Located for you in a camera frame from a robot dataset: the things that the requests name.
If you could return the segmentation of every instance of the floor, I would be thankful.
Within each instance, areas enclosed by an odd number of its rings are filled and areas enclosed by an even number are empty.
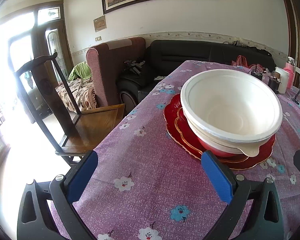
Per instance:
[[[11,150],[0,168],[0,224],[15,240],[19,205],[27,181],[51,181],[58,174],[66,174],[70,166],[54,153],[38,124],[31,124],[21,107],[5,117],[0,128]],[[55,116],[48,116],[44,122],[56,141],[60,141],[64,132]]]

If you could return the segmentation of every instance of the table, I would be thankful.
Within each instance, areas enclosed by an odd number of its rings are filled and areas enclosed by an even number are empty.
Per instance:
[[[226,204],[219,200],[200,161],[169,136],[163,118],[164,107],[186,80],[211,69],[249,71],[186,61],[96,147],[98,167],[74,207],[98,240],[202,239],[221,215]],[[300,107],[291,101],[296,90],[278,95],[284,116],[272,157],[240,171],[250,180],[275,180],[285,239],[300,224],[300,173],[293,165],[293,155],[300,149]],[[240,232],[248,211],[246,206],[232,236]],[[52,213],[67,236],[53,208]]]

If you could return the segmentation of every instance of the stacked white bowl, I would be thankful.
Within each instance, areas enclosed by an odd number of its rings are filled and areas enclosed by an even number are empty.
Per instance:
[[[257,156],[282,122],[282,108],[273,91],[236,70],[209,70],[191,77],[182,87],[181,104],[202,145],[228,156]]]

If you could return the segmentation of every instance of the small plaque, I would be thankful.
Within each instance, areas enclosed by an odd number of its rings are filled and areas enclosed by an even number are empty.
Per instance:
[[[103,15],[95,20],[93,20],[95,32],[101,31],[107,28],[106,17]]]

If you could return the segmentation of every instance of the white wall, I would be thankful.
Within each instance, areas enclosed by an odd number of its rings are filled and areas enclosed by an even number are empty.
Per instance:
[[[107,29],[95,33],[103,15],[101,0],[65,0],[71,53],[109,41],[156,32],[207,32],[235,36],[288,53],[288,22],[283,0],[152,0],[106,14]],[[74,64],[85,53],[74,57]]]

